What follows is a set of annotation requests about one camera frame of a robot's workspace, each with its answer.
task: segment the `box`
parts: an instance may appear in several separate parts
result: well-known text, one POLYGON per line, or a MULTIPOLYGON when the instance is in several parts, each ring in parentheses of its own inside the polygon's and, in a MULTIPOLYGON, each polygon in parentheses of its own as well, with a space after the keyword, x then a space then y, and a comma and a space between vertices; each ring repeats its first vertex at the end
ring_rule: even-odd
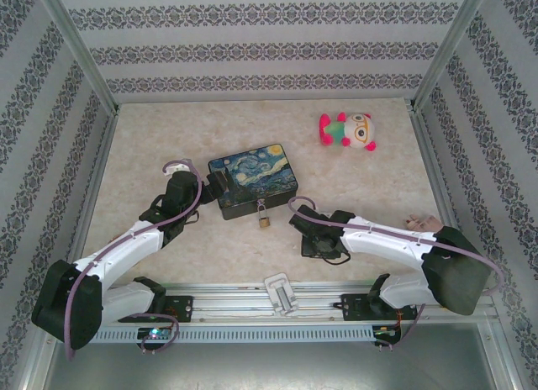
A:
POLYGON ((257 212, 258 200, 266 209, 287 203, 298 183, 282 145, 275 144, 209 162, 209 171, 221 171, 228 191, 219 198, 224 219, 257 212))

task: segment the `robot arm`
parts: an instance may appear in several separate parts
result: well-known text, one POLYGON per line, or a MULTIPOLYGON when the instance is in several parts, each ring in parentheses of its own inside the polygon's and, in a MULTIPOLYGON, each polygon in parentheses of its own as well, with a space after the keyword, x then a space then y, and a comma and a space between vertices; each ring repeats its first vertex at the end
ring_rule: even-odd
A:
POLYGON ((32 313, 34 324, 57 339, 64 340, 67 298, 75 280, 88 267, 90 269, 81 280, 71 307, 73 349, 87 344, 101 324, 136 313, 162 312, 166 290, 148 278, 135 278, 134 282, 124 287, 110 287, 137 262, 175 239, 192 216, 198 220, 198 205, 218 198, 227 186, 223 173, 208 175, 209 184, 202 185, 200 199, 193 206, 198 191, 196 175, 182 165, 169 167, 166 174, 171 174, 166 193, 153 201, 131 229, 90 256, 72 264, 60 260, 50 266, 32 313), (162 223, 186 211, 181 218, 162 223), (106 249, 108 252, 103 258, 95 262, 106 249))
POLYGON ((470 315, 491 273, 489 267, 481 261, 455 251, 421 243, 420 240, 413 242, 406 239, 411 236, 477 253, 459 230, 448 226, 438 233, 420 233, 374 224, 344 211, 336 211, 327 218, 302 205, 298 212, 324 222, 367 227, 359 230, 326 226, 295 215, 290 224, 303 234, 303 256, 335 259, 342 253, 347 255, 369 253, 390 261, 401 262, 415 269, 415 272, 409 274, 401 276, 384 274, 377 279, 374 284, 375 292, 390 308, 439 303, 454 313, 470 315), (393 235, 379 233, 379 230, 393 235))

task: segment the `cable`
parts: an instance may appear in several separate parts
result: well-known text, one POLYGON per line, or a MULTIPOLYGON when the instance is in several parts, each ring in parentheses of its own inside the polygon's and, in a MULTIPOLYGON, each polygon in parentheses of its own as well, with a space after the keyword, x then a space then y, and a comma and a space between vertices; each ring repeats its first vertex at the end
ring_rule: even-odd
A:
POLYGON ((190 207, 185 209, 183 212, 181 212, 179 215, 174 216, 173 218, 163 220, 157 224, 152 224, 150 226, 146 226, 143 229, 137 230, 132 235, 126 235, 125 237, 119 239, 118 241, 114 241, 112 244, 110 244, 108 247, 105 247, 101 253, 95 259, 89 263, 86 268, 79 274, 79 276, 76 278, 75 283, 73 283, 73 286, 71 288, 71 291, 69 292, 69 296, 67 298, 67 305, 66 305, 66 313, 64 317, 64 344, 66 348, 66 358, 68 361, 71 361, 75 355, 75 351, 71 348, 71 311, 73 308, 73 299, 75 298, 75 293, 78 287, 80 287, 80 284, 82 282, 82 279, 94 268, 98 262, 105 257, 110 251, 118 247, 119 245, 122 245, 127 240, 131 240, 137 235, 141 235, 148 230, 152 230, 155 228, 158 228, 160 226, 163 226, 165 224, 171 224, 172 222, 175 222, 181 218, 183 218, 185 215, 190 213, 198 204, 198 201, 200 200, 200 197, 202 196, 202 178, 200 177, 200 174, 198 173, 198 170, 194 167, 191 161, 189 160, 182 160, 182 161, 169 161, 162 167, 162 172, 166 172, 166 168, 168 166, 172 165, 185 165, 189 168, 189 170, 194 173, 196 176, 197 182, 198 182, 198 192, 196 193, 196 197, 194 198, 193 203, 190 207))
POLYGON ((491 295, 492 293, 499 290, 501 288, 501 286, 503 285, 503 283, 504 283, 504 274, 501 271, 501 269, 495 263, 493 263, 490 260, 488 260, 487 258, 482 257, 482 256, 480 256, 478 254, 475 254, 475 253, 473 253, 471 251, 463 250, 463 249, 460 249, 459 247, 455 247, 453 245, 445 245, 444 243, 438 243, 438 242, 433 241, 433 240, 421 239, 421 238, 417 238, 417 237, 412 236, 412 235, 404 235, 404 234, 401 234, 401 233, 392 232, 391 230, 378 228, 378 227, 372 227, 372 226, 368 226, 368 225, 365 225, 365 224, 340 224, 340 223, 337 223, 337 222, 331 222, 331 221, 325 221, 325 220, 310 218, 309 216, 307 216, 307 215, 305 215, 303 213, 300 213, 297 209, 295 209, 292 206, 292 204, 295 201, 299 200, 299 199, 303 199, 305 201, 310 202, 312 204, 313 209, 314 210, 316 209, 315 202, 312 201, 310 198, 304 197, 304 196, 297 196, 297 197, 290 198, 290 200, 287 202, 287 207, 294 214, 299 216, 299 218, 303 218, 304 220, 308 220, 309 222, 312 222, 313 224, 322 224, 324 226, 334 226, 336 228, 350 228, 350 229, 366 230, 366 231, 371 231, 371 232, 375 232, 375 233, 380 233, 382 235, 392 236, 392 237, 395 237, 397 239, 408 240, 408 241, 411 241, 411 242, 414 242, 414 243, 419 243, 419 245, 420 244, 431 245, 431 246, 434 246, 434 247, 439 247, 440 249, 444 249, 444 250, 448 250, 448 251, 454 251, 456 253, 462 254, 462 255, 467 256, 467 257, 471 257, 474 260, 482 262, 483 264, 489 266, 492 270, 494 270, 495 273, 498 276, 497 284, 494 287, 482 292, 482 295, 491 295))
MULTIPOLYGON (((171 316, 169 314, 137 313, 131 315, 131 317, 160 317, 162 319, 169 319, 172 325, 176 326, 176 331, 174 331, 174 335, 168 340, 168 342, 166 342, 163 346, 157 348, 156 350, 150 350, 151 354, 156 354, 157 352, 164 351, 176 340, 177 336, 179 335, 179 322, 174 316, 171 316)), ((140 344, 140 348, 142 349, 143 354, 145 354, 145 352, 147 351, 147 349, 144 347, 144 344, 149 338, 150 336, 147 335, 142 339, 142 343, 140 344)))
POLYGON ((340 261, 340 262, 331 262, 329 260, 327 260, 325 257, 321 257, 321 259, 323 261, 325 261, 327 264, 331 264, 332 266, 341 266, 342 264, 345 264, 346 262, 348 262, 349 260, 351 260, 351 256, 349 254, 346 254, 347 258, 343 261, 340 261))
POLYGON ((414 328, 417 326, 417 323, 419 322, 420 316, 422 315, 422 312, 424 312, 425 307, 426 307, 425 304, 422 304, 420 306, 420 309, 419 309, 417 315, 415 316, 415 318, 413 320, 413 323, 411 324, 411 327, 409 327, 409 329, 405 332, 405 334, 402 336, 402 338, 400 338, 400 341, 398 341, 396 344, 391 344, 390 342, 388 342, 386 340, 380 340, 378 338, 376 338, 376 342, 379 342, 381 344, 384 344, 384 345, 388 346, 390 351, 393 351, 394 348, 400 346, 402 344, 402 342, 404 342, 404 340, 409 337, 409 334, 411 334, 411 331, 413 331, 414 328))

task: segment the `marble surface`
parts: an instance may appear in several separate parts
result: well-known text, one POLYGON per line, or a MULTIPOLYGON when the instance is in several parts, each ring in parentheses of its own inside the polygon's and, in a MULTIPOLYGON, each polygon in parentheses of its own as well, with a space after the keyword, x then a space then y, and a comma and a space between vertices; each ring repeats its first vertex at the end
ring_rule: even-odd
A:
MULTIPOLYGON (((167 161, 190 158, 203 176, 208 161, 274 143, 282 144, 299 195, 320 210, 351 211, 380 224, 405 228, 410 213, 438 215, 403 99, 124 104, 84 250, 99 250, 122 234, 166 189, 167 161), (372 115, 373 152, 319 142, 322 113, 372 115)), ((118 283, 146 276, 160 283, 257 283, 278 272, 300 282, 371 280, 407 267, 353 254, 343 266, 300 256, 299 232, 287 207, 224 221, 217 203, 163 250, 133 267, 118 283)))

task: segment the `pink plush toy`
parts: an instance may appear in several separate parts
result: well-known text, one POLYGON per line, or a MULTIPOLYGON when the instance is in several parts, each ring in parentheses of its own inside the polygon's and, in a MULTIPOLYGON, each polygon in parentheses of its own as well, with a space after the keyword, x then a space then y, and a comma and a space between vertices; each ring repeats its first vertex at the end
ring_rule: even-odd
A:
POLYGON ((323 145, 341 144, 373 151, 376 149, 373 133, 370 114, 357 113, 346 117, 345 113, 340 113, 335 123, 330 122, 327 114, 319 119, 319 137, 323 145))

